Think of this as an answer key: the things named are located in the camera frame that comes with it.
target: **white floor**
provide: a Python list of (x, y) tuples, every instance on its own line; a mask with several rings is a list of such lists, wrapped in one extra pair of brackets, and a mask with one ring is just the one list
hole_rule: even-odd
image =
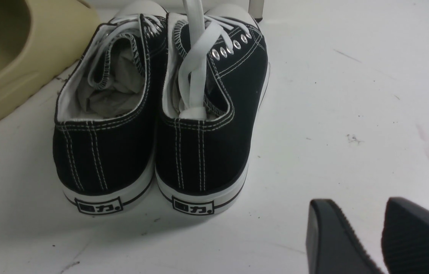
[(429, 1), (268, 0), (264, 18), (272, 78), (232, 208), (186, 218), (155, 188), (124, 215), (79, 215), (52, 158), (53, 80), (0, 122), (0, 273), (304, 274), (312, 198), (384, 267), (387, 199), (429, 209)]

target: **black shoe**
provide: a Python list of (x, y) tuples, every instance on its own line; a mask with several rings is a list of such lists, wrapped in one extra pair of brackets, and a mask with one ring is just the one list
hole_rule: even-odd
[(265, 38), (244, 9), (221, 5), (203, 17), (197, 1), (184, 4), (188, 16), (171, 13), (168, 20), (157, 180), (175, 210), (212, 215), (244, 186), (270, 70)]
[(332, 200), (309, 206), (306, 237), (310, 274), (382, 274), (355, 235), (343, 211)]
[(54, 160), (66, 198), (81, 213), (126, 210), (150, 187), (166, 16), (142, 1), (101, 24), (59, 95)]
[(429, 211), (404, 198), (390, 198), (382, 252), (391, 274), (428, 274)]

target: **white rubber sole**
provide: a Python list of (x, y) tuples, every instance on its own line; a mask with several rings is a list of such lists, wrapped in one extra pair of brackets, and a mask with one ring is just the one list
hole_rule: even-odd
[[(268, 64), (265, 82), (263, 83), (263, 93), (261, 94), (260, 101), (258, 102), (258, 110), (260, 110), (263, 98), (265, 97), (269, 78), (270, 63)], [(241, 190), (243, 189), (246, 180), (246, 175), (248, 174), (248, 167), (249, 161), (246, 163), (244, 170), (238, 177), (238, 179), (236, 179), (236, 181), (227, 189), (205, 196), (194, 196), (180, 193), (179, 191), (176, 191), (175, 189), (165, 184), (165, 182), (163, 182), (162, 179), (159, 177), (156, 170), (155, 175), (157, 177), (157, 183), (160, 192), (162, 193), (164, 198), (172, 204), (172, 208), (174, 208), (174, 210), (188, 215), (205, 216), (221, 213), (234, 204)]]
[(80, 213), (86, 215), (111, 215), (130, 210), (143, 201), (152, 186), (153, 171), (155, 170), (154, 159), (155, 154), (152, 153), (140, 177), (124, 189), (107, 195), (87, 196), (64, 186), (64, 195), (71, 204), (77, 207)]

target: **chair leg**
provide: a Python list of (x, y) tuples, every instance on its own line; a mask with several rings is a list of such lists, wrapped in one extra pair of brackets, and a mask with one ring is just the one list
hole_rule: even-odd
[(249, 13), (257, 22), (263, 19), (263, 5), (265, 0), (250, 0)]

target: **stain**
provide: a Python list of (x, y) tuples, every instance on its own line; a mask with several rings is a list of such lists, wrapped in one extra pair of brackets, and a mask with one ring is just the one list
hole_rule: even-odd
[(82, 253), (84, 253), (84, 251), (86, 251), (86, 248), (89, 246), (89, 244), (91, 244), (93, 238), (94, 236), (89, 239), (89, 241), (84, 245), (84, 247), (82, 247), (82, 249), (77, 253), (72, 261), (75, 261), (80, 255), (82, 255)]
[(343, 56), (345, 56), (345, 57), (348, 57), (348, 58), (350, 58), (350, 59), (352, 59), (352, 60), (354, 60), (354, 61), (357, 61), (357, 62), (359, 62), (360, 64), (363, 64), (362, 63), (362, 61), (360, 61), (360, 60), (358, 60), (358, 59), (356, 59), (356, 58), (353, 58), (353, 57), (351, 57), (350, 55), (348, 55), (348, 54), (345, 54), (345, 53), (343, 53), (343, 52), (341, 52), (341, 51), (339, 51), (339, 50), (336, 50), (336, 49), (333, 49), (334, 51), (336, 51), (336, 52), (338, 52), (339, 54), (341, 54), (341, 55), (343, 55)]
[(55, 80), (59, 80), (59, 81), (61, 81), (62, 83), (65, 83), (65, 81), (67, 81), (67, 79), (60, 78), (59, 76), (54, 77), (54, 79), (55, 79)]
[(423, 129), (423, 127), (421, 127), (420, 125), (416, 124), (416, 129), (418, 130), (419, 137), (424, 142), (423, 151), (424, 151), (424, 154), (426, 154), (426, 157), (429, 160), (429, 136), (427, 135), (427, 133), (425, 132), (425, 130)]
[(77, 262), (73, 262), (73, 263), (70, 263), (70, 264), (66, 265), (66, 267), (64, 267), (64, 268), (62, 269), (62, 271), (60, 272), (60, 274), (63, 274), (63, 273), (64, 273), (64, 272), (66, 272), (67, 270), (71, 269), (72, 267), (75, 267), (76, 265), (78, 265), (78, 264), (80, 264), (80, 263), (81, 263), (80, 261), (77, 261)]
[(356, 135), (346, 135), (346, 138), (348, 138), (348, 143), (357, 143), (360, 144), (361, 142), (363, 142), (362, 140), (358, 140)]

